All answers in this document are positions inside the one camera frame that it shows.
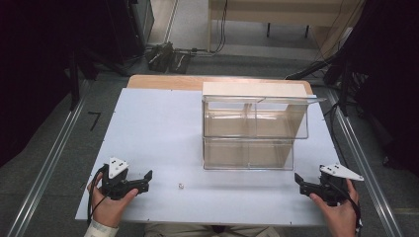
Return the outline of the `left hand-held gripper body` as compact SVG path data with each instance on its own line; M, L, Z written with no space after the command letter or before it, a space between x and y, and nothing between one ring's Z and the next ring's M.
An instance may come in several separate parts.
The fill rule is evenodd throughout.
M104 166L102 178L102 193L113 200L123 198L132 189L138 188L138 181L126 179L128 163L116 157L111 157Z

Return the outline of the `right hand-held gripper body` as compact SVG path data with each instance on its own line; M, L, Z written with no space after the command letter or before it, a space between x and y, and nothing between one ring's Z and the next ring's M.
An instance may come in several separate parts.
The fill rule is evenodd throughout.
M350 198L347 179L360 182L364 180L362 175L339 163L327 166L321 165L319 171L322 189L322 193L319 196L329 205L337 205Z

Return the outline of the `person's left hand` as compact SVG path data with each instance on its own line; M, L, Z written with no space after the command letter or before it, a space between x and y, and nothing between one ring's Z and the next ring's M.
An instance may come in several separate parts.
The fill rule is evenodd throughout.
M119 200L113 200L105 197L101 193L101 189L98 187L98 183L102 180L102 177L103 174L100 173L87 187L92 206L92 213L90 216L96 222L108 227L117 228L127 206L137 196L138 189L131 190Z

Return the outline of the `person's right hand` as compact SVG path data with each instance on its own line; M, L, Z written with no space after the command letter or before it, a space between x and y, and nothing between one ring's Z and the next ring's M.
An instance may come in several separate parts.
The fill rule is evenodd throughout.
M321 210L332 237L356 237L357 215L349 200L329 206L316 194L309 197Z

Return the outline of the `clear acrylic drawer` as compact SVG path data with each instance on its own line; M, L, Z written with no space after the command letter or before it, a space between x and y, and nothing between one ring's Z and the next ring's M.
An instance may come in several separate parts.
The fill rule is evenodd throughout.
M293 141L205 138L203 159L207 170L292 170Z
M203 96L203 136L306 139L308 107L315 97Z

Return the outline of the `person's legs beige trousers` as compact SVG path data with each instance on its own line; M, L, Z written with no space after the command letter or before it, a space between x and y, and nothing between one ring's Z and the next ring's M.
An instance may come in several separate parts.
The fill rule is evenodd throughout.
M144 237L284 237L274 227L146 224Z

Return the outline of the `black metal stand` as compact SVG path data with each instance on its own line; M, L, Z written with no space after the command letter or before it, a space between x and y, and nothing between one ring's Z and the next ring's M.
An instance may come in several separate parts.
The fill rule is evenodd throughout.
M368 75L356 72L354 65L350 60L345 61L336 69L335 85L339 88L339 97L336 107L340 109L344 117L348 115L348 106L357 105L356 102L350 102L360 91L361 87L368 79Z
M88 80L95 80L98 71L93 63L94 55L87 47L72 49L69 52L69 80L71 92L70 111L74 111L80 101L79 69Z

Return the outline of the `clear acrylic drawer cabinet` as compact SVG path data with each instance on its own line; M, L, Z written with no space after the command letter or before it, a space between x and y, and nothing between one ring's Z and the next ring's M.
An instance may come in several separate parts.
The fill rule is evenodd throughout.
M315 97L301 84L206 82L203 96Z

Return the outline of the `black bag on floor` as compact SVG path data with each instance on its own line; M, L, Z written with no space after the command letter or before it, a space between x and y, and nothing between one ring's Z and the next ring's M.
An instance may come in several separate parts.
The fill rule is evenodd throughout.
M173 43L168 41L154 46L145 54L145 58L149 70L185 74L192 55L176 50Z

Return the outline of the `black curtain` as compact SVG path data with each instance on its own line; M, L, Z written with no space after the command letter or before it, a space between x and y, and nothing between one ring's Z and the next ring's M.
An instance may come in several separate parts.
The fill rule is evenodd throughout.
M127 76L139 57L134 12L143 0L0 0L0 167L27 146L55 106L71 97L69 52L87 47Z
M355 100L384 132L389 159L419 177L419 0L366 0L324 82L367 77Z

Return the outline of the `light wooden desk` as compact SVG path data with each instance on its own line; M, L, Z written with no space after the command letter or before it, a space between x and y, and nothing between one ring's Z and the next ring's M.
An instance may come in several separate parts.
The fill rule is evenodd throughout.
M339 41L353 28L366 0L206 0L208 6L208 49L212 20L310 26L320 55L332 56Z

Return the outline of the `metal floor rail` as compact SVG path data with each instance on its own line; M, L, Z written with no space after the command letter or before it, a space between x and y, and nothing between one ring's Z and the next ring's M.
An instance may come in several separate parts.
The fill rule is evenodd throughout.
M332 140L336 143L341 154L342 162L348 165L352 160L355 167L364 176L366 189L386 237L404 237L351 120L349 117L345 117L341 110L338 93L328 90L326 95L332 107L331 112L327 115L330 119L330 132Z
M58 136L48 152L42 168L29 192L26 194L6 237L24 237L31 219L41 201L42 195L57 165L68 138L85 105L86 97L93 85L92 81L84 80L80 87L80 99L74 109L68 113Z

